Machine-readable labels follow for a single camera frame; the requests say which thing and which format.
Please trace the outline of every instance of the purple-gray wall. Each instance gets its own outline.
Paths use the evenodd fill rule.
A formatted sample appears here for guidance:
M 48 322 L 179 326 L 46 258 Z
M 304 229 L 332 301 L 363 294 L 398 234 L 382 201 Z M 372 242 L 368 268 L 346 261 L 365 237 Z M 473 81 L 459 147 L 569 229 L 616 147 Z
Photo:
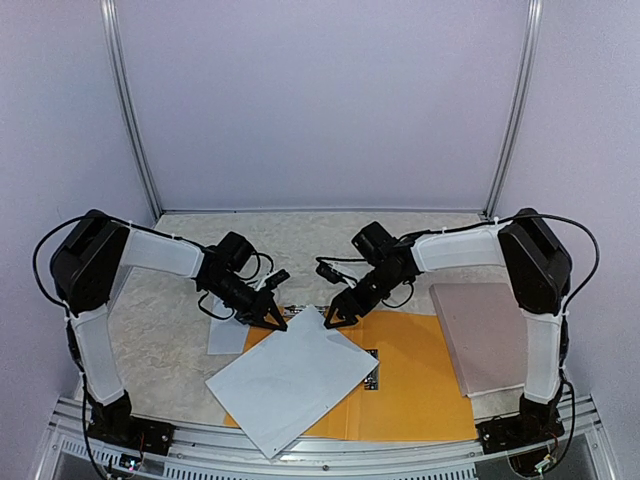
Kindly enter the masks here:
M 78 381 L 63 312 L 31 274 L 35 243 L 90 207 L 143 223 L 151 217 L 99 2 L 0 3 L 0 92 L 0 476 L 19 480 L 56 399 Z
M 568 368 L 579 391 L 593 393 L 625 479 L 640 471 L 639 25 L 638 2 L 545 2 L 499 205 L 503 215 L 531 205 L 573 217 L 600 241 L 601 269 L 570 308 Z M 592 248 L 559 230 L 577 282 Z

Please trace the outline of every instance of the aluminum frame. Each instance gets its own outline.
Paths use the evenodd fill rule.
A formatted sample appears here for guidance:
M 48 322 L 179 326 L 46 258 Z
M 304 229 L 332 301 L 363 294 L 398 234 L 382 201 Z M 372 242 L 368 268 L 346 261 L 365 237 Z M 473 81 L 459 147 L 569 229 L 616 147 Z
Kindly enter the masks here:
M 154 220 L 158 220 L 164 213 L 162 202 L 153 181 L 153 174 L 147 161 L 147 155 L 142 144 L 142 136 L 138 128 L 138 121 L 133 101 L 131 99 L 131 91 L 127 81 L 127 72 L 124 62 L 124 54 L 122 51 L 122 41 L 120 40 L 120 31 L 118 29 L 118 14 L 116 11 L 115 0 L 101 0 L 100 7 L 102 11 L 102 22 L 107 40 L 107 49 L 109 51 L 109 60 L 113 70 L 113 79 L 118 93 L 118 100 L 122 116 L 124 118 L 127 135 L 133 150 L 136 168 L 140 175 L 140 180 L 144 189 L 149 209 Z
M 61 398 L 43 438 L 42 458 L 34 469 L 34 480 L 50 480 L 64 452 L 86 458 L 82 451 L 82 404 Z M 567 434 L 571 424 L 571 400 L 565 393 L 559 404 Z M 275 460 L 267 460 L 242 430 L 186 422 L 173 422 L 177 429 L 168 457 L 147 454 L 145 462 L 156 471 L 151 478 L 415 478 L 425 472 L 466 469 L 470 464 L 504 457 L 505 453 L 484 455 L 479 441 L 451 443 L 368 443 L 300 437 Z M 619 475 L 600 417 L 590 396 L 576 399 L 576 435 L 585 435 L 600 480 L 617 480 Z M 76 445 L 69 451 L 70 444 Z M 94 456 L 106 461 L 110 456 L 135 453 L 91 441 Z M 513 450 L 521 453 L 536 446 Z
M 509 166 L 511 165 L 513 151 L 518 139 L 518 131 L 520 130 L 520 122 L 522 121 L 527 101 L 527 93 L 529 91 L 529 83 L 531 81 L 531 73 L 533 71 L 538 46 L 538 37 L 540 35 L 541 20 L 542 0 L 529 0 L 529 14 L 527 17 L 524 44 L 522 46 L 516 90 L 514 92 L 513 102 L 511 103 L 507 131 L 505 132 L 500 148 L 498 168 L 496 169 L 493 184 L 489 192 L 489 198 L 487 199 L 487 204 L 483 212 L 487 217 L 493 217 L 496 213 L 500 195 L 504 189 L 504 183 L 507 178 L 507 173 L 509 172 Z

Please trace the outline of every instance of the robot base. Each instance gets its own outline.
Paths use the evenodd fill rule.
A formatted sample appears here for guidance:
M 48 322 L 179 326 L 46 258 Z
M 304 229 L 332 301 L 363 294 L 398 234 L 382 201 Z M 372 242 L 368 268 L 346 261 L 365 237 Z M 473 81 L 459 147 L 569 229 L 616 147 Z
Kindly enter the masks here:
M 158 422 L 146 418 L 131 417 L 132 435 L 127 439 L 106 432 L 99 424 L 91 424 L 87 429 L 90 438 L 101 440 L 131 450 L 167 456 L 173 442 L 176 427 L 167 422 Z
M 476 425 L 482 451 L 485 454 L 515 450 L 537 443 L 560 438 L 564 435 L 564 427 L 557 411 L 545 429 L 529 429 L 522 415 L 497 418 Z

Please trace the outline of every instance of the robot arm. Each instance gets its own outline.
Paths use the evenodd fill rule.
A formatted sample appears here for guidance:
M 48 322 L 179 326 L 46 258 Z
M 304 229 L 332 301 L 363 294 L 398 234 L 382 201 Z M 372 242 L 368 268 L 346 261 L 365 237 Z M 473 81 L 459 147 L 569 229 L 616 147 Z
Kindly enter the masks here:
M 560 362 L 568 346 L 561 308 L 569 292 L 572 264 L 557 237 L 535 215 L 535 210 L 524 209 L 508 223 L 451 232 L 418 232 L 400 239 L 377 222 L 364 227 L 352 244 L 374 268 L 354 287 L 334 297 L 325 321 L 326 328 L 355 325 L 358 317 L 366 316 L 395 287 L 412 284 L 422 273 L 453 267 L 505 266 L 527 322 L 527 378 L 519 421 L 506 426 L 498 425 L 498 420 L 488 422 L 492 424 L 487 430 L 490 435 L 481 435 L 491 437 L 492 443 L 484 445 L 487 451 L 515 448 L 563 433 L 556 409 L 561 396 Z M 320 261 L 317 272 L 332 283 L 341 281 L 340 272 L 326 262 Z M 485 431 L 483 425 L 478 428 Z M 494 440 L 500 433 L 503 439 Z
M 90 436 L 129 447 L 144 434 L 149 440 L 145 450 L 166 455 L 173 431 L 169 424 L 130 416 L 131 403 L 116 369 L 107 325 L 107 301 L 119 267 L 191 278 L 198 290 L 213 293 L 234 309 L 241 323 L 286 330 L 273 290 L 289 274 L 280 270 L 256 290 L 237 275 L 254 254 L 254 247 L 233 232 L 205 248 L 129 226 L 96 210 L 76 225 L 52 256 L 50 270 L 68 310 L 69 346 L 84 372 L 93 407 Z M 268 315 L 275 323 L 267 321 Z

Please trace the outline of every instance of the white sheet of paper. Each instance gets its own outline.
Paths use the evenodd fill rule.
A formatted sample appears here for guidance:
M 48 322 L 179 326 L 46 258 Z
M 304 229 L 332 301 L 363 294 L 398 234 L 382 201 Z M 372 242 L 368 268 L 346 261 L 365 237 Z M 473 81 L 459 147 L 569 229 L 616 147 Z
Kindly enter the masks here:
M 227 309 L 218 297 L 213 297 L 212 311 L 220 317 L 233 313 Z M 209 345 L 207 355 L 238 354 L 244 351 L 244 344 L 249 335 L 249 325 L 243 325 L 235 318 L 228 320 L 211 319 L 209 328 Z
M 308 307 L 207 380 L 207 387 L 267 458 L 320 420 L 378 361 Z

